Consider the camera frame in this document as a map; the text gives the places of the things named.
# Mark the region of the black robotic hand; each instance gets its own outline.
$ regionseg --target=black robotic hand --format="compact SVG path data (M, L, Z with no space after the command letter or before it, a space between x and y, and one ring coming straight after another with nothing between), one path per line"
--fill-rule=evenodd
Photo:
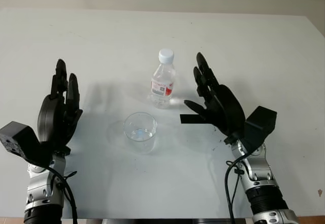
M240 139L247 152L260 147L275 127L276 112L257 107L245 119L244 111L230 89L219 84L201 53L197 54L198 67L194 67L197 92L205 100L206 109L192 101L184 103L198 115L180 115L181 123L209 123L227 136L226 144Z
M66 147L76 130L82 114L79 109L79 90L77 77L70 75L63 60L56 64L56 74L52 78L51 93L42 103L38 117L37 139L34 131L27 125L12 121L0 129L0 141L5 149L27 162L37 166L49 166L54 152L64 155L70 153Z

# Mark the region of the clear plastic cup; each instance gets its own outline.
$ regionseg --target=clear plastic cup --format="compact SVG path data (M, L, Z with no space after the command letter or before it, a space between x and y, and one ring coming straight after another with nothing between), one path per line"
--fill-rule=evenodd
M125 135L135 143L152 141L156 131L156 120L146 112L131 114L124 122Z

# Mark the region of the white bottle cap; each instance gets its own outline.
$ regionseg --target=white bottle cap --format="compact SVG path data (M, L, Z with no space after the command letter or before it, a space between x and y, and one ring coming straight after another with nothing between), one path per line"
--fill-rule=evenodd
M159 52L159 61L163 64L172 64L174 60L174 52L171 49L162 49Z

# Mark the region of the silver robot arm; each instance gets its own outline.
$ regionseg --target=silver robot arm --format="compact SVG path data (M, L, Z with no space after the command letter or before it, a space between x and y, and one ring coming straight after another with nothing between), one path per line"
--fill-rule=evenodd
M241 141L232 145L235 158L246 153ZM295 213L282 198L281 191L266 160L263 144L250 156L238 163L244 191L251 204L254 224L299 224Z

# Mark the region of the water bottle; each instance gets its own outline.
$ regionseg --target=water bottle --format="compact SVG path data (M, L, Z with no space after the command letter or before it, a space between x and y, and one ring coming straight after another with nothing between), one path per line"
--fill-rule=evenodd
M159 108L165 109L172 97L176 71L173 66L174 52L162 49L159 52L160 65L151 78L151 101Z

